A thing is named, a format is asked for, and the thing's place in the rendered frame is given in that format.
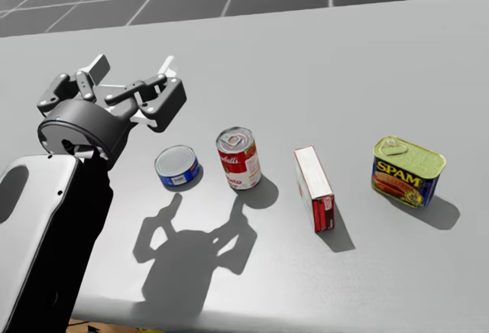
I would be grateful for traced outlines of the red and white can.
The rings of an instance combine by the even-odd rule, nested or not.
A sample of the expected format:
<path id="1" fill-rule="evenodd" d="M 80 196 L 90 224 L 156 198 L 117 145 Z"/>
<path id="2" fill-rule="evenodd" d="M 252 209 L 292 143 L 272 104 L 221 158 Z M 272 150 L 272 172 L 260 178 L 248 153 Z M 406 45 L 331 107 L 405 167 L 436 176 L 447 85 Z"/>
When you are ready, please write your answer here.
<path id="1" fill-rule="evenodd" d="M 230 187 L 247 190 L 261 181 L 257 147 L 249 129 L 238 126 L 225 129 L 215 143 Z"/>

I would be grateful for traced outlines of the blue flat can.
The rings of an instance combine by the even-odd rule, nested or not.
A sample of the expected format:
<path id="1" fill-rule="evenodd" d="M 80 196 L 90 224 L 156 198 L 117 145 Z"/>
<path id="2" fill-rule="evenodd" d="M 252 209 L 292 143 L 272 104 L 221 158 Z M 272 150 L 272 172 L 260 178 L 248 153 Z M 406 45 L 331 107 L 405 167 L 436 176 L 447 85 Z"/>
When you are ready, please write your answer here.
<path id="1" fill-rule="evenodd" d="M 194 180 L 200 171 L 200 164 L 191 147 L 176 145 L 163 150 L 156 157 L 154 168 L 164 186 L 177 187 Z"/>

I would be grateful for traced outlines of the green and blue rectangular can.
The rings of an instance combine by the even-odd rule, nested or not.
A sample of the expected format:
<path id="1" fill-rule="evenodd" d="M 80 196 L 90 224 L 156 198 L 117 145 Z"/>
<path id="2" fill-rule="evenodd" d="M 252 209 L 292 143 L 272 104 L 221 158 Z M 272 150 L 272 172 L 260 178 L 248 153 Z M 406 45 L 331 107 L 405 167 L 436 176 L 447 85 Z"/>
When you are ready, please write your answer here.
<path id="1" fill-rule="evenodd" d="M 428 206 L 446 166 L 444 156 L 396 136 L 381 138 L 373 154 L 374 190 L 412 209 Z"/>

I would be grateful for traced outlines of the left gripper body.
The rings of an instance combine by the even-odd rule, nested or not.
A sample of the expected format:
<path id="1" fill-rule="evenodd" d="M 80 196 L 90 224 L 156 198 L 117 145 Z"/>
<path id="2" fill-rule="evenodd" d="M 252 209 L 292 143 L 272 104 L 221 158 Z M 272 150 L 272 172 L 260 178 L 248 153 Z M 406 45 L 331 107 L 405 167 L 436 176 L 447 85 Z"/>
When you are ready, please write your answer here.
<path id="1" fill-rule="evenodd" d="M 117 104 L 106 98 L 124 92 L 122 86 L 97 86 L 93 101 L 81 94 L 63 94 L 48 89 L 37 108 L 44 116 L 37 129 L 41 146 L 49 154 L 70 154 L 90 158 L 97 152 L 111 170 L 128 141 L 132 121 L 140 102 L 133 95 Z"/>

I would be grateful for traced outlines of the long red and white carton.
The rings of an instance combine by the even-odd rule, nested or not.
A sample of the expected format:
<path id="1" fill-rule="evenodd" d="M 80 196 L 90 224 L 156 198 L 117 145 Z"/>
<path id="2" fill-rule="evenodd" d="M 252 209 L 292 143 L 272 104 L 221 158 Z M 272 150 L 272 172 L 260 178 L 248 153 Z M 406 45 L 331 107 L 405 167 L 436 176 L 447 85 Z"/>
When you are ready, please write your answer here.
<path id="1" fill-rule="evenodd" d="M 335 227 L 335 194 L 314 146 L 293 151 L 300 196 L 315 233 Z"/>

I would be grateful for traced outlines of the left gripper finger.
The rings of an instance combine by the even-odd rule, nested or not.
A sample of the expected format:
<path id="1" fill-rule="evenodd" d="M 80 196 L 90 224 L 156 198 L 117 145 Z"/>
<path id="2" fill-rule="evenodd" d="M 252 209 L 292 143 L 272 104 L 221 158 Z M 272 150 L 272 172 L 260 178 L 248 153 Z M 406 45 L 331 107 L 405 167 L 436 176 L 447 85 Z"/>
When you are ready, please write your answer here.
<path id="1" fill-rule="evenodd" d="M 96 102 L 94 88 L 110 69 L 105 54 L 99 54 L 88 66 L 78 69 L 74 74 L 57 75 L 37 102 L 37 109 L 46 117 L 57 105 L 68 99 Z"/>
<path id="2" fill-rule="evenodd" d="M 156 133 L 165 131 L 186 103 L 183 82 L 176 72 L 175 56 L 170 55 L 152 77 L 117 86 L 106 95 L 107 110 L 115 114 L 127 102 L 129 109 L 122 115 L 123 119 L 145 124 Z"/>

